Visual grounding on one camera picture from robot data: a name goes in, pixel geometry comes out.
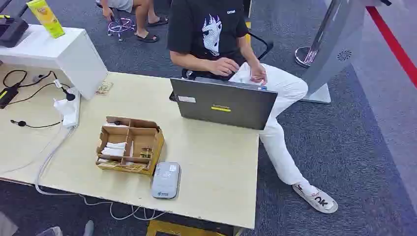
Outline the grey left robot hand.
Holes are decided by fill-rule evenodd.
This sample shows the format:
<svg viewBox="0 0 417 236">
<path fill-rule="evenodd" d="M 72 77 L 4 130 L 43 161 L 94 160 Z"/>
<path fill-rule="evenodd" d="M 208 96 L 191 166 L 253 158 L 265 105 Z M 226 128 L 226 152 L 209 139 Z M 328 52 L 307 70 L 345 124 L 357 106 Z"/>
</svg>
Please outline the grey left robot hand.
<svg viewBox="0 0 417 236">
<path fill-rule="evenodd" d="M 92 236 L 94 233 L 94 222 L 89 220 L 84 229 L 83 236 Z M 60 227 L 55 226 L 49 229 L 44 230 L 43 232 L 37 234 L 36 236 L 64 236 Z"/>
</svg>

